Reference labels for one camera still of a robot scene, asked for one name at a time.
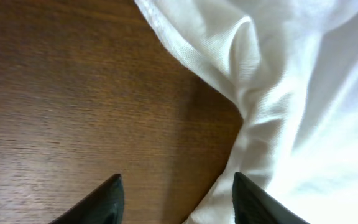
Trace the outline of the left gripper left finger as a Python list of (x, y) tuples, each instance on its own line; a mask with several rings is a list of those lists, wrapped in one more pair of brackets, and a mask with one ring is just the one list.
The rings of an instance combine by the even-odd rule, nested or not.
[(123, 214), (122, 177), (114, 174), (50, 224), (121, 224)]

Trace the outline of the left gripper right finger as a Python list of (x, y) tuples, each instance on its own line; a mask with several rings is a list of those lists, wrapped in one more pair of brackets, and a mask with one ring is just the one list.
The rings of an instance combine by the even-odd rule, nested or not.
[(235, 224), (308, 224), (241, 172), (234, 174)]

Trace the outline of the white t-shirt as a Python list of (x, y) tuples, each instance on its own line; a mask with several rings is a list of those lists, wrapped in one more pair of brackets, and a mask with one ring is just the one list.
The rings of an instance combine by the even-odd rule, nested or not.
[(233, 223), (241, 172), (310, 223), (358, 223), (358, 0), (138, 1), (242, 126), (187, 223)]

